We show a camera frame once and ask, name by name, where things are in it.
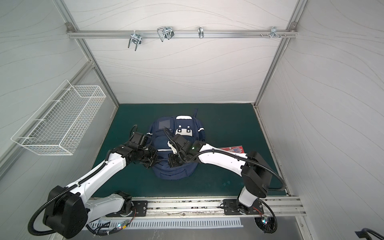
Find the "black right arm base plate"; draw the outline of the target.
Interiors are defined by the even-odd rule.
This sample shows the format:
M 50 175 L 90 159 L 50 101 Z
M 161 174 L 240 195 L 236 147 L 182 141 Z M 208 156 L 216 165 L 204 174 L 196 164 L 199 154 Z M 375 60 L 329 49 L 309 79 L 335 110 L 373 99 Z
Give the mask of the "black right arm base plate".
M 220 204 L 219 208 L 224 210 L 224 214 L 226 216 L 231 216 L 231 215 L 263 216 L 264 215 L 264 209 L 259 199 L 256 199 L 251 207 L 246 207 L 236 199 L 224 199 L 223 202 Z

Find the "navy blue student backpack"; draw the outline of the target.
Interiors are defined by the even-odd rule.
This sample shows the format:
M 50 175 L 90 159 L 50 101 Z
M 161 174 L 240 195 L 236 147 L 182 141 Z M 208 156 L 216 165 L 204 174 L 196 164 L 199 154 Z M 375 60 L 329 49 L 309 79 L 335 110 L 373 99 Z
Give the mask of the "navy blue student backpack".
M 189 160 L 186 148 L 195 141 L 206 140 L 197 113 L 198 109 L 195 109 L 192 116 L 161 117 L 150 126 L 150 145 L 158 151 L 157 162 L 152 167 L 157 178 L 176 181 L 194 173 L 198 163 Z

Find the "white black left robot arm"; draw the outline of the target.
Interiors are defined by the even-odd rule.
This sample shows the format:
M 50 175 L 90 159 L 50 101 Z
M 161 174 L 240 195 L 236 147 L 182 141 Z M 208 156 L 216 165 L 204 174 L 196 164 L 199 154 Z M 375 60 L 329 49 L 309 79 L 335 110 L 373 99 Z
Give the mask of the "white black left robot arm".
M 157 150 L 148 144 L 150 137 L 149 134 L 132 133 L 126 143 L 109 150 L 105 159 L 83 177 L 66 187 L 52 189 L 42 209 L 43 224 L 51 228 L 47 233 L 58 233 L 70 239 L 103 216 L 133 214 L 132 197 L 122 191 L 96 200 L 91 197 L 130 163 L 150 166 L 157 159 Z

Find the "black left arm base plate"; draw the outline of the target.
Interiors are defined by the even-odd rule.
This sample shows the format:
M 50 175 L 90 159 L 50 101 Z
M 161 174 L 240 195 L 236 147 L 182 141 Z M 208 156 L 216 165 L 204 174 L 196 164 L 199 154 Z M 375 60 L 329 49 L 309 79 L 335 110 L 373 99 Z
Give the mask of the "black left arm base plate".
M 116 213 L 110 213 L 106 217 L 145 217 L 147 213 L 148 201 L 132 201 L 129 200 L 123 204 L 120 211 Z

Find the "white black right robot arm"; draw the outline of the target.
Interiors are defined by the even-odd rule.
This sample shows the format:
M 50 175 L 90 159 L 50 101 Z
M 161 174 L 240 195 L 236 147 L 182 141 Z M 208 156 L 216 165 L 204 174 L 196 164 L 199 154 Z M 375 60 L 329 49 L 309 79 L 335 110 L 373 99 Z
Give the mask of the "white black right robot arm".
M 205 142 L 188 141 L 181 135 L 168 140 L 172 153 L 169 164 L 200 163 L 229 170 L 242 178 L 244 186 L 232 209 L 243 215 L 251 214 L 254 204 L 268 195 L 273 171 L 257 152 L 237 154 L 215 148 Z

